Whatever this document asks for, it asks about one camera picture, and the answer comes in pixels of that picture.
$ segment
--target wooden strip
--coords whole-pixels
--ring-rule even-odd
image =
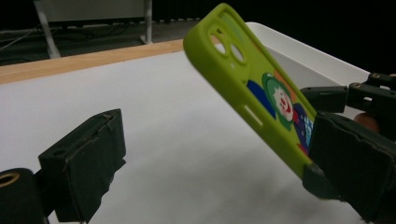
[[[113,49],[62,57],[59,59],[5,65],[0,66],[0,84],[29,78],[53,76],[104,64],[125,62],[182,50],[183,40],[174,40],[125,49]]]

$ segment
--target cartoon print on phone case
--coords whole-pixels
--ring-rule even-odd
[[[289,132],[296,133],[299,139],[299,143],[296,144],[307,154],[313,122],[306,115],[303,106],[294,103],[296,96],[284,83],[282,76],[275,71],[273,74],[262,75],[262,87],[252,80],[248,82],[247,87],[274,119],[278,119]]]

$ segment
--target white metal leg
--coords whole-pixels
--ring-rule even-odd
[[[51,59],[60,58],[61,54],[59,53],[58,48],[56,48],[55,42],[53,41],[52,34],[50,32],[50,26],[47,21],[46,14],[44,13],[42,4],[39,0],[35,0],[35,11],[37,11],[38,19],[40,20],[41,27],[43,28],[44,35],[47,40],[48,45],[48,53]]]
[[[151,31],[152,31],[152,0],[145,0],[145,23],[146,34],[141,35],[140,39],[145,44],[152,44]]]

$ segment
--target phone case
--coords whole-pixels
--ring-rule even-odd
[[[315,109],[260,40],[227,4],[184,37],[192,65],[265,143],[303,177]]]

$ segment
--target green phone case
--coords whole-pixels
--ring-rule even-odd
[[[315,109],[237,12],[215,7],[185,36],[192,65],[267,145],[303,177]]]

